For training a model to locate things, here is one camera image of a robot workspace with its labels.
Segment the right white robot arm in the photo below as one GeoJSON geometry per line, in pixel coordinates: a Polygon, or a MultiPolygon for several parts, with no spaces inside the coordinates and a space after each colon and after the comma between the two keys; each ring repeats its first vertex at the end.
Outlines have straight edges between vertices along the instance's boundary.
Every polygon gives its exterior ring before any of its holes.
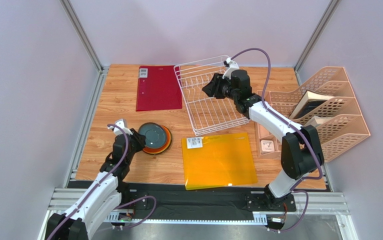
{"type": "Polygon", "coordinates": [[[272,108],[253,92],[246,70],[234,70],[229,77],[215,73],[202,91],[210,98],[233,100],[240,114],[263,126],[281,142],[282,170],[264,187],[262,202],[267,208],[280,207],[303,180],[310,178],[310,173],[322,171],[324,154],[316,128],[302,126],[272,108]]]}

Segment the white wire dish rack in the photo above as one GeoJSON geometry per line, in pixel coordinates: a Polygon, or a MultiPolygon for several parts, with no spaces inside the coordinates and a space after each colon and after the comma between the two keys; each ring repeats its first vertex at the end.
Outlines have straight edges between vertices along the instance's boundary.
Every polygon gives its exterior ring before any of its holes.
{"type": "Polygon", "coordinates": [[[250,122],[239,113],[233,100],[207,96],[202,88],[214,74],[223,75],[228,69],[224,61],[228,55],[177,64],[173,67],[185,103],[192,130],[196,136],[226,130],[250,122]]]}

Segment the dark grey plate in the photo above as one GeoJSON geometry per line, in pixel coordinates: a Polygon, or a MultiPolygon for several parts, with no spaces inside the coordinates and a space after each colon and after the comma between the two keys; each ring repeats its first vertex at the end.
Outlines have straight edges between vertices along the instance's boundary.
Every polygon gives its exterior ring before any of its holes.
{"type": "Polygon", "coordinates": [[[168,135],[161,125],[146,122],[138,129],[140,135],[145,136],[145,146],[150,149],[159,149],[168,141],[168,135]]]}

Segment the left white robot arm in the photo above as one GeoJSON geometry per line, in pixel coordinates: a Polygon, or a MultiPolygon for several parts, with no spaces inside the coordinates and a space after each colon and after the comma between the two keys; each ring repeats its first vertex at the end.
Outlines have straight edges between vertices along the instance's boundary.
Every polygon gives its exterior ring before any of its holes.
{"type": "Polygon", "coordinates": [[[96,179],[85,193],[62,214],[47,221],[47,240],[90,240],[106,217],[122,202],[128,184],[123,180],[134,155],[146,146],[146,137],[133,128],[114,139],[96,179]]]}

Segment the orange plastic plate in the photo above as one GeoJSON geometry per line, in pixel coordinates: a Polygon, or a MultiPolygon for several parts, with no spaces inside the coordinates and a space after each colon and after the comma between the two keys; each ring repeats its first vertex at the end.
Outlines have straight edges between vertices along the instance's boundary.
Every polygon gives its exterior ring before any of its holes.
{"type": "Polygon", "coordinates": [[[160,147],[160,148],[150,148],[150,147],[146,146],[142,150],[144,153],[149,154],[149,155],[159,155],[159,154],[165,152],[166,150],[168,150],[169,147],[172,145],[173,136],[172,136],[171,131],[167,127],[165,127],[163,125],[161,125],[161,127],[163,128],[163,130],[164,130],[164,132],[165,132],[165,134],[167,136],[166,143],[162,147],[160,147]]]}

